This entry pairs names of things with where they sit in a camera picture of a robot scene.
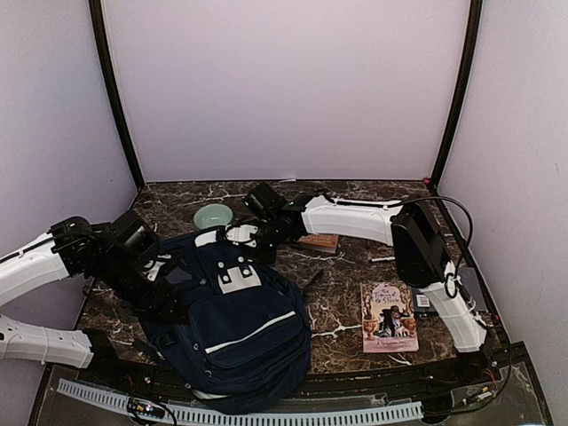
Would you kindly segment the navy blue student backpack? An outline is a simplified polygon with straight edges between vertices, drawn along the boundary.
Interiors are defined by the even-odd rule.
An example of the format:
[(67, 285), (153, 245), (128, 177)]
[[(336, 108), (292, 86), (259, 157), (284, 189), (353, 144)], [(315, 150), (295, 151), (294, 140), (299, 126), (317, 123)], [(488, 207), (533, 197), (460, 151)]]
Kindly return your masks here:
[(217, 229), (162, 242), (179, 260), (166, 280), (180, 290), (187, 319), (143, 319), (147, 341), (197, 399), (289, 396), (311, 366), (312, 329), (300, 288), (217, 239)]

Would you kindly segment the Taming of the Shrew book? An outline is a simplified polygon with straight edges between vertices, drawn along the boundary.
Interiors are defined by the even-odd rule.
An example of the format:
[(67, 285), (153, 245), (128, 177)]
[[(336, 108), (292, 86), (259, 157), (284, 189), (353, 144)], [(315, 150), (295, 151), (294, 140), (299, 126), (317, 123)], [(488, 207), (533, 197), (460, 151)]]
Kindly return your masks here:
[(364, 353), (419, 350), (414, 302), (407, 285), (363, 283), (360, 295)]

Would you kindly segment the dark blue hardcover book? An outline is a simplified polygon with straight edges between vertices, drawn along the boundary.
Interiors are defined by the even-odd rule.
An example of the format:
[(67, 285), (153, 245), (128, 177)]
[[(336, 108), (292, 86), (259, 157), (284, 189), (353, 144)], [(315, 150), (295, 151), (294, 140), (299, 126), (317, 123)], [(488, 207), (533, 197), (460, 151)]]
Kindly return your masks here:
[[(469, 292), (475, 302), (475, 311), (487, 312), (488, 309), (475, 269), (473, 267), (461, 267), (458, 274), (461, 279), (461, 284)], [(414, 302), (414, 315), (416, 317), (438, 316), (438, 311), (433, 303), (419, 288), (411, 288), (411, 290)]]

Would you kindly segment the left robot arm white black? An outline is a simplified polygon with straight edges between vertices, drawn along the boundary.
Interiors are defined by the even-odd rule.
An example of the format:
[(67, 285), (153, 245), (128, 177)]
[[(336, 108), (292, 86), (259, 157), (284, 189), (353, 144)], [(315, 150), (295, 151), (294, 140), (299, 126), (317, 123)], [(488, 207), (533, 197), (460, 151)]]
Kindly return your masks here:
[[(154, 231), (131, 210), (112, 223), (96, 225), (71, 217), (2, 257), (1, 303), (82, 275), (103, 281), (142, 320), (180, 323), (187, 312), (178, 290), (165, 278), (174, 261), (159, 248)], [(98, 330), (40, 327), (3, 316), (1, 357), (90, 368), (106, 387), (125, 379), (124, 365)]]

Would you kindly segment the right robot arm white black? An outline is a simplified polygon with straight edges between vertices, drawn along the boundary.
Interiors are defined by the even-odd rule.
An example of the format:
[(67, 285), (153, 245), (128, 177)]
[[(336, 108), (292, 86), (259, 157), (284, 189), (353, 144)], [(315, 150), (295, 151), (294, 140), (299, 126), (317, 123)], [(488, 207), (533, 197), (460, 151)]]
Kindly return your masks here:
[(482, 351), (487, 326), (462, 285), (445, 237), (427, 205), (428, 198), (407, 201), (353, 201), (325, 194), (301, 194), (281, 203), (250, 193), (244, 201), (256, 215), (251, 224), (228, 226), (225, 239), (252, 248), (271, 263), (279, 245), (308, 234), (334, 234), (377, 241), (393, 247), (398, 277), (429, 298), (459, 353), (453, 377), (471, 385), (487, 369)]

